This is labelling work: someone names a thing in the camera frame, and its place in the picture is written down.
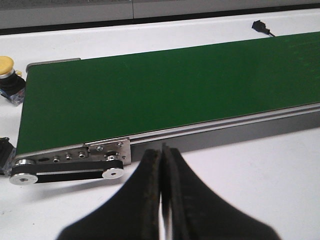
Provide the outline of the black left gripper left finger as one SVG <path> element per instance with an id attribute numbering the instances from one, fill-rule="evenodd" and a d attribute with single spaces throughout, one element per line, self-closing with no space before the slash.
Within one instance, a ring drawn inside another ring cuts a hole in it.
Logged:
<path id="1" fill-rule="evenodd" d="M 58 239 L 159 239 L 160 161 L 158 150 L 146 150 L 119 191 L 98 209 L 64 228 Z"/>

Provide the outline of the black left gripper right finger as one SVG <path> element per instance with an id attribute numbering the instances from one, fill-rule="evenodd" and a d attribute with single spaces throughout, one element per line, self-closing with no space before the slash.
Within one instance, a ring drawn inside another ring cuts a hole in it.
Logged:
<path id="1" fill-rule="evenodd" d="M 171 240 L 278 240 L 267 224 L 213 192 L 176 148 L 162 146 L 162 214 Z"/>

